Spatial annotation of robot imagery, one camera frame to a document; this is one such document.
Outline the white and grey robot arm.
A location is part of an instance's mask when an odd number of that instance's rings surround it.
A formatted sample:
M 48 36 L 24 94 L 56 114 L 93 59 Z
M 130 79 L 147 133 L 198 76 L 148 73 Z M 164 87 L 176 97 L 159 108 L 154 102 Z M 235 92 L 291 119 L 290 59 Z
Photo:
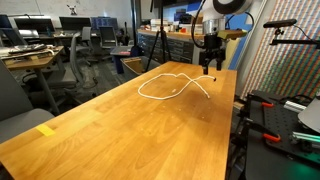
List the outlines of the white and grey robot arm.
M 196 17 L 192 21 L 191 37 L 194 44 L 204 50 L 201 57 L 203 74 L 208 75 L 209 64 L 216 61 L 216 69 L 222 69 L 223 61 L 226 59 L 226 44 L 233 36 L 227 35 L 226 18 L 228 14 L 238 15 L 245 13 L 251 6 L 253 0 L 202 0 L 197 10 Z M 198 44 L 195 40 L 195 23 L 199 16 L 203 15 L 202 27 L 204 42 Z

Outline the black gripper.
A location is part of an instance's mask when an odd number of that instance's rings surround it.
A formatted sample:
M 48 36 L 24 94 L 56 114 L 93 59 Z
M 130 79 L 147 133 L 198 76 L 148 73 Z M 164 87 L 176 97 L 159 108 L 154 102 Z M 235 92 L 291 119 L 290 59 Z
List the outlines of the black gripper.
M 221 71 L 222 63 L 226 59 L 226 47 L 223 45 L 223 39 L 217 34 L 205 35 L 202 49 L 200 64 L 203 68 L 203 74 L 208 75 L 208 65 L 212 60 L 217 63 L 217 71 Z

